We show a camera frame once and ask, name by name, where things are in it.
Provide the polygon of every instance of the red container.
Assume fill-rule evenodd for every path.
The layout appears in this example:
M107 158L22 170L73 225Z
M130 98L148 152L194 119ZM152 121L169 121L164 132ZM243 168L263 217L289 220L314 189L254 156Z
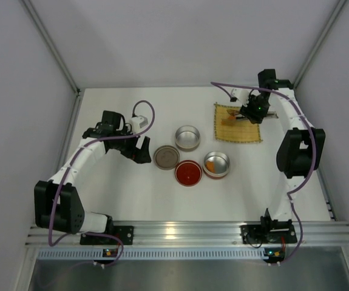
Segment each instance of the red container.
M175 167L174 175L178 183L190 187L200 182L203 170L197 162L187 159Z

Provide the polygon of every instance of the bamboo mat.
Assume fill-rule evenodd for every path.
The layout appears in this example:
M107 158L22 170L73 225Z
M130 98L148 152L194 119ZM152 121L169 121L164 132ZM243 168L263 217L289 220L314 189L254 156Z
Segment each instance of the bamboo mat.
M226 142L254 143L262 142L259 124L249 120L235 121L232 125L223 125L222 119L227 119L227 109L239 110L240 107L225 106L215 103L214 135L215 139Z

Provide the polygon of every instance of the orange food item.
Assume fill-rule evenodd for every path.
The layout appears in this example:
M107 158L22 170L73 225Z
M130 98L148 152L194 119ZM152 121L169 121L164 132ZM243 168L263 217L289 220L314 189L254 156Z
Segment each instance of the orange food item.
M233 125L236 124L236 122L237 122L236 119L232 119L232 118L223 119L223 118L222 118L222 125L233 126Z
M216 174L216 172L215 172L215 163L214 162L207 161L206 164L205 164L205 167L211 173Z

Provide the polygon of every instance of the white wall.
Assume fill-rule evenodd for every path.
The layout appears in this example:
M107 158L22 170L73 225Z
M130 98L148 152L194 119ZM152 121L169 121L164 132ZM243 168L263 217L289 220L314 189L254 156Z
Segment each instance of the white wall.
M336 0L32 0L81 87L293 79Z
M310 121L327 134L321 168L337 217L349 221L349 3L297 96Z
M73 99L19 1L0 0L0 290L16 279L34 185L54 171Z

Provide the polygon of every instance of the cable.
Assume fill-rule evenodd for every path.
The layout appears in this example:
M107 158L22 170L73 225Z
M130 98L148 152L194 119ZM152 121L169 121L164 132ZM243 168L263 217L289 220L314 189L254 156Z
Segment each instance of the cable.
M138 136L146 133L152 127L152 125L154 124L154 121L155 121L155 110L154 110L154 107L152 106L152 104L149 101L147 101L147 100L140 100L140 101L138 101L134 105L134 107L132 109L132 114L135 113L135 109L137 108L137 105L139 105L141 103L146 103L148 106L150 106L151 112L152 112L151 122L150 122L149 126L145 130L143 130L140 133L134 134L134 135L110 136L110 137L106 137L106 138L94 139L93 141L87 142L83 147L80 147L78 149L78 151L75 153L75 155L73 156L73 158L70 160L69 166L68 166L68 168L66 168L66 171L65 171L65 173L64 173L64 175L63 175L63 177L61 179L61 182L59 183L59 185L57 187L57 191L55 193L54 200L53 200L52 211L50 213L49 235L48 235L48 244L49 244L50 247L53 247L53 246L57 245L65 236L68 235L68 233L65 233L62 236L60 236L55 242L53 242L53 239L52 239L52 236L53 236L53 225L54 225L54 216L55 216L55 210L56 210L56 207L57 207L57 201L58 201L58 198L59 198L59 194L61 193L61 189L62 189L62 187L63 187L63 185L65 183L65 180L67 178L67 175L70 172L71 166L73 166L73 164L75 163L77 157L80 155L80 153L83 151L83 149L85 147L90 146L91 144L94 144L94 143L99 142L99 141L110 141L110 140L114 140L114 139L135 138L135 137L138 137Z
M247 240L247 243L248 243L251 247L253 247L254 249L259 249L259 248L262 246L262 244L263 244L263 241L262 241L262 240L260 241L260 245L259 245L259 246L254 246L253 244L251 244L250 241L249 241L249 239L248 239L248 233L247 233L247 235L246 235L246 240Z
M302 240L303 240L303 227L302 227L302 222L301 219L299 218L296 209L294 208L294 204L293 204L293 198L291 197L292 194L298 192L299 190L301 190L309 181L311 175L314 172L314 167L316 165L316 159L317 159L317 148L316 148L316 140L314 138L312 129L306 119L306 117L304 117L303 113L299 110L298 106L294 103L293 100L291 100L289 97L287 97L287 95L280 93L278 91L274 91L274 90L270 90L270 89L266 89L266 88L260 88L260 87L251 87L251 86L242 86L242 85L232 85L232 84L224 84L224 83L217 83L217 82L211 82L211 84L213 86L216 86L220 89L222 89L225 93L227 93L229 96L230 94L228 93L227 90L225 90L223 87L232 87L232 88L240 88L240 89L248 89L248 90L258 90L258 91L263 91L263 92L269 92L269 93L273 93L276 94L278 96L281 96L283 99L286 99L294 108L294 110L296 111L296 113L299 115L302 123L305 125L305 127L308 129L309 132L309 136L310 136L310 141L311 141L311 145L312 145L312 162L309 168L309 172L307 174L307 176L305 177L304 181L295 189L293 189L292 191L289 191L287 193L288 198L290 200L290 206L291 206L291 211L293 212L294 216L297 219L297 222L299 224L299 228L300 228L300 238L298 240L298 243L296 245L296 247L294 248L294 250L290 253L289 257L287 257L286 259L284 259L282 261L282 263L285 263L287 261L289 261L289 259L297 252L298 248L301 246L302 244Z
M286 249L286 243L285 243L285 238L281 236L281 245L282 245L282 251L284 252Z
M118 239L116 236L113 236L113 235L106 235L104 233L94 233L94 232L86 232L85 233L86 235L94 235L94 236L102 236L104 238L110 238L110 239L114 239L116 240L120 246L121 246L121 250L120 250L120 253L117 255L117 257L111 262L109 263L108 265L106 265L106 267L109 267L109 266L112 266L114 265L119 259L120 257L122 256L123 254L123 250L124 250L124 244L123 242ZM65 271L63 271L60 276L57 276L55 279L51 280L49 283L43 285L40 278L39 278L39 271L37 271L37 276L36 276L36 281L39 285L40 288L42 289L46 289L48 287L50 287L51 285L53 285L54 283L56 283L57 281L59 281L63 276L65 276L66 274L68 274L71 270L73 270L74 268L78 267L78 266L81 266L81 265L85 265L85 264L92 264L92 261L83 261L83 262L78 262L74 265L71 265L69 268L67 268Z

